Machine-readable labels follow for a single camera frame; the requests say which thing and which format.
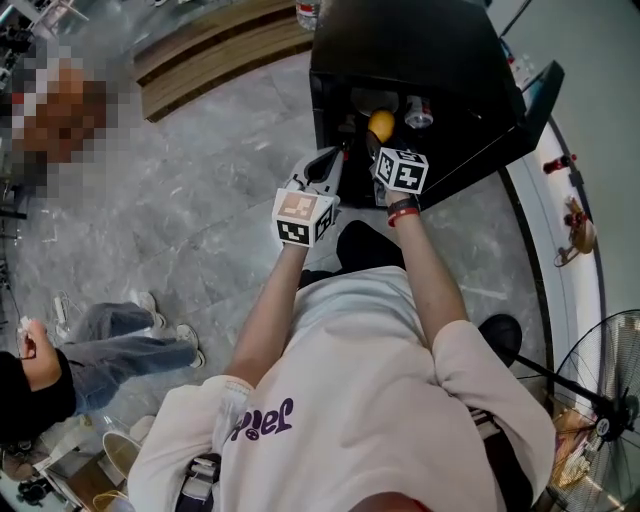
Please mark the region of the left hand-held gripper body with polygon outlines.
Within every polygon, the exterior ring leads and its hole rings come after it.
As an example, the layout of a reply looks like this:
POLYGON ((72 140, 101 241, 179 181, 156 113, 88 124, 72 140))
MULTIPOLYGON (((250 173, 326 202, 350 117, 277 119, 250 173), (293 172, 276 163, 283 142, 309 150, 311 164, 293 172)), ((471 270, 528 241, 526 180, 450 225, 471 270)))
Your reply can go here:
POLYGON ((276 192, 273 233, 282 244, 312 248, 334 224, 344 151, 317 150, 301 159, 276 192))

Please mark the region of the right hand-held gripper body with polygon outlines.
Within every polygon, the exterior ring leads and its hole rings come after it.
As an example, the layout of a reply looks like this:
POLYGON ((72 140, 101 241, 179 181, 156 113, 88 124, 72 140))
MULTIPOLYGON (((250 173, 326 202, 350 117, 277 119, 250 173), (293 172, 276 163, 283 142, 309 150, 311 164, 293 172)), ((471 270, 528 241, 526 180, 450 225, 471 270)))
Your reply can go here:
POLYGON ((385 203, 386 190, 411 195, 422 193, 429 164, 419 153, 382 147, 373 157, 374 199, 385 203))

